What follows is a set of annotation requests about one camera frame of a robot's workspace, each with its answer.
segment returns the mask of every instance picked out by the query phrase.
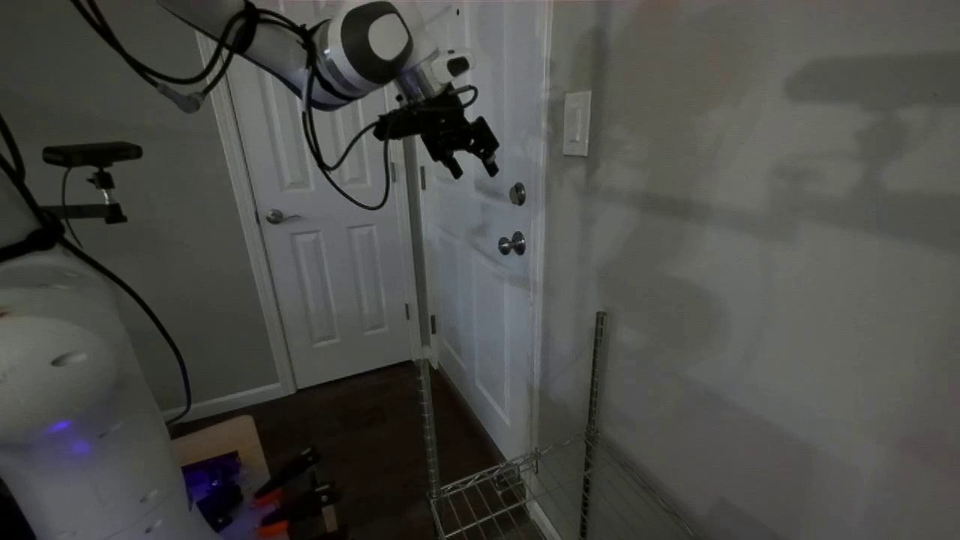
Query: black cable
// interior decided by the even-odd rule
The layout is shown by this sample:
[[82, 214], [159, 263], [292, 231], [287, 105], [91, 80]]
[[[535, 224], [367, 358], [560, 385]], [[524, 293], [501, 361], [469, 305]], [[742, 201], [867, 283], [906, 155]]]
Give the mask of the black cable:
[[295, 23], [292, 19], [285, 19], [281, 12], [270, 12], [270, 10], [257, 10], [257, 22], [262, 23], [270, 23], [270, 28], [285, 28], [285, 29], [292, 29], [292, 34], [301, 34], [301, 39], [306, 35], [306, 34], [312, 34], [309, 28], [304, 28], [304, 23]]
[[10, 181], [24, 184], [26, 176], [24, 155], [4, 116], [0, 116], [0, 138], [10, 152], [10, 155], [0, 155], [0, 169], [5, 170]]
[[464, 109], [469, 109], [469, 105], [473, 105], [473, 101], [481, 98], [481, 86], [473, 86], [473, 84], [460, 86], [457, 94], [470, 94], [470, 98], [464, 101]]
[[92, 256], [86, 256], [83, 250], [77, 250], [76, 244], [69, 244], [62, 236], [62, 227], [36, 205], [34, 193], [26, 188], [26, 169], [24, 169], [24, 155], [0, 114], [0, 138], [10, 149], [10, 159], [0, 155], [0, 169], [10, 174], [12, 186], [24, 195], [31, 214], [42, 221], [42, 231], [48, 231], [52, 244], [48, 247], [62, 247], [66, 253], [72, 253], [76, 259], [82, 259], [83, 263], [91, 263], [95, 273], [102, 273], [105, 280], [110, 280], [116, 289], [123, 289], [140, 308], [144, 315], [152, 321], [152, 328], [161, 333], [161, 339], [168, 343], [168, 347], [173, 351], [177, 369], [179, 369], [179, 385], [182, 385], [182, 411], [171, 420], [179, 423], [190, 411], [192, 411], [192, 377], [182, 361], [179, 344], [173, 343], [173, 337], [168, 333], [168, 328], [159, 321], [159, 315], [151, 308], [151, 302], [133, 289], [126, 285], [116, 273], [110, 273], [105, 263], [99, 263]]
[[61, 176], [61, 221], [66, 227], [66, 235], [83, 250], [77, 231], [72, 231], [72, 221], [66, 216], [66, 181], [69, 181], [72, 169], [62, 169], [62, 176]]
[[72, 5], [83, 16], [83, 22], [92, 28], [92, 34], [99, 39], [105, 39], [123, 61], [126, 67], [144, 78], [147, 84], [152, 86], [161, 86], [161, 84], [201, 84], [211, 80], [197, 89], [197, 97], [208, 97], [227, 72], [227, 67], [235, 62], [235, 50], [227, 48], [236, 23], [247, 23], [248, 19], [257, 19], [262, 10], [240, 10], [236, 16], [227, 19], [226, 29], [218, 34], [215, 39], [215, 50], [214, 57], [201, 67], [201, 72], [194, 75], [168, 75], [168, 72], [159, 72], [159, 69], [151, 69], [147, 62], [140, 62], [137, 57], [133, 57], [123, 42], [116, 39], [116, 34], [110, 29], [110, 23], [105, 22], [105, 16], [99, 12], [95, 0], [72, 0]]
[[168, 328], [161, 324], [161, 318], [151, 308], [151, 302], [129, 285], [123, 283], [115, 269], [107, 269], [102, 261], [95, 261], [92, 256], [86, 256], [82, 247], [69, 244], [66, 236], [61, 236], [61, 247], [66, 253], [72, 253], [76, 259], [82, 259], [86, 267], [92, 267], [95, 273], [102, 273], [105, 280], [110, 280], [133, 302], [137, 302], [137, 308], [151, 318], [151, 324], [159, 330], [159, 337], [168, 343], [168, 347], [173, 351], [177, 361], [177, 372], [179, 372], [179, 385], [182, 385], [182, 407], [177, 416], [168, 420], [168, 426], [179, 423], [190, 411], [192, 411], [192, 377], [182, 361], [182, 351], [177, 344], [177, 339], [168, 333]]
[[314, 121], [312, 121], [312, 109], [309, 109], [309, 97], [312, 97], [314, 78], [317, 78], [317, 72], [309, 69], [306, 94], [304, 94], [304, 138], [306, 138], [306, 147], [309, 147], [314, 164], [322, 169], [322, 176], [325, 176], [325, 181], [332, 186], [332, 193], [339, 193], [347, 205], [353, 205], [353, 207], [360, 207], [360, 211], [367, 211], [367, 214], [383, 211], [388, 201], [389, 201], [389, 184], [394, 184], [394, 176], [389, 176], [389, 144], [388, 144], [389, 128], [388, 128], [388, 138], [383, 138], [383, 195], [381, 195], [381, 201], [367, 205], [367, 201], [347, 195], [347, 193], [329, 176], [329, 170], [336, 170], [336, 169], [347, 159], [347, 152], [356, 147], [360, 134], [367, 134], [369, 128], [374, 128], [374, 123], [369, 123], [367, 128], [360, 128], [360, 132], [353, 134], [353, 141], [347, 144], [347, 149], [336, 159], [336, 169], [329, 169], [329, 164], [325, 161], [325, 149], [322, 149], [322, 141], [317, 141], [317, 132], [314, 132]]

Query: white wall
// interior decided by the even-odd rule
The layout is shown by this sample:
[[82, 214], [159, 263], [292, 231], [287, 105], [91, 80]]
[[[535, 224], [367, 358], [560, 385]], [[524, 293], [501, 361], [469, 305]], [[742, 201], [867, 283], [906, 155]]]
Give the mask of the white wall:
[[[194, 35], [152, 4], [102, 4], [129, 48], [171, 72], [194, 72]], [[136, 141], [140, 161], [115, 164], [129, 224], [77, 221], [86, 250], [126, 276], [179, 339], [197, 403], [273, 385], [266, 330], [240, 236], [211, 109], [179, 114], [140, 84], [62, 0], [5, 0], [0, 16], [0, 111], [58, 201], [46, 144]], [[72, 201], [95, 201], [83, 181]], [[147, 377], [179, 406], [173, 361], [147, 318], [123, 302]]]
[[706, 537], [958, 537], [960, 4], [559, 4], [555, 97], [588, 84], [542, 439], [608, 308], [608, 453]]

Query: dark wooden floor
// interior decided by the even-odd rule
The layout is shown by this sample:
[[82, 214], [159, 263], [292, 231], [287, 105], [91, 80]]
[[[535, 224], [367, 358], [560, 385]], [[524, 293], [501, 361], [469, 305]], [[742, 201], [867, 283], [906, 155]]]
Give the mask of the dark wooden floor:
[[[445, 377], [434, 382], [442, 476], [494, 466], [494, 451]], [[352, 540], [430, 540], [421, 374], [415, 363], [248, 407], [275, 471], [314, 444]]]

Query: blue light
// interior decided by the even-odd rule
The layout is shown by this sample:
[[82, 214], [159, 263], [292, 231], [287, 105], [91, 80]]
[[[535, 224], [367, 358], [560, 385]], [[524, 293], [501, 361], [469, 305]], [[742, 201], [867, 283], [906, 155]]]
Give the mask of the blue light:
[[72, 429], [72, 420], [62, 416], [62, 420], [58, 420], [58, 423], [48, 426], [48, 435], [61, 435], [61, 433], [66, 433], [66, 429]]
[[66, 444], [66, 457], [72, 457], [72, 459], [83, 459], [91, 453], [92, 453], [92, 444], [83, 440], [83, 439], [76, 439], [76, 440]]

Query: white robot body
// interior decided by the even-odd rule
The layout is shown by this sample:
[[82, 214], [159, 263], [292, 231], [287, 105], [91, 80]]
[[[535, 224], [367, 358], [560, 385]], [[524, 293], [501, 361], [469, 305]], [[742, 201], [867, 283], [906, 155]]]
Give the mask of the white robot body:
[[0, 476], [36, 537], [214, 537], [92, 269], [61, 253], [4, 263], [0, 343]]

